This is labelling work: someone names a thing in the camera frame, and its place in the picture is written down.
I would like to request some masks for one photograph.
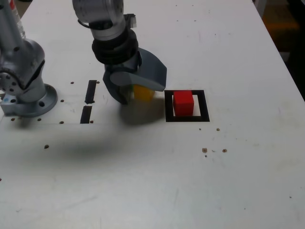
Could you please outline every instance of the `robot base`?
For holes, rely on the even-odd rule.
[[[5,116],[37,117],[50,111],[56,105],[58,97],[55,88],[48,84],[44,86],[46,94],[31,103],[18,103],[15,96],[6,94],[0,104]]]

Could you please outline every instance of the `yellow cube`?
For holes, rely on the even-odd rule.
[[[150,102],[153,98],[154,92],[155,91],[137,84],[133,86],[134,98],[144,102]]]

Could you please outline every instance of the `table surface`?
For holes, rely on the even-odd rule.
[[[252,1],[126,0],[125,13],[167,89],[204,90],[211,121],[165,122],[163,93],[118,104],[71,0],[34,1],[22,22],[65,102],[40,122],[2,118],[0,228],[303,229],[304,101]]]

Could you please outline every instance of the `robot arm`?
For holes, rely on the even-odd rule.
[[[131,30],[135,15],[123,14],[123,0],[73,0],[73,6],[79,23],[91,29],[92,50],[105,64],[103,80],[114,99],[127,104],[133,84],[165,89],[167,69],[156,56],[139,48]]]
[[[22,39],[7,0],[0,0],[1,107],[7,116],[34,117],[57,102],[53,87],[43,83],[44,51],[35,41]]]

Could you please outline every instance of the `cube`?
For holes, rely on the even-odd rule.
[[[192,116],[194,112],[194,99],[192,91],[174,92],[173,108],[176,116]]]
[[[146,87],[135,84],[133,86],[134,98],[144,102],[150,102],[154,96],[155,91]]]

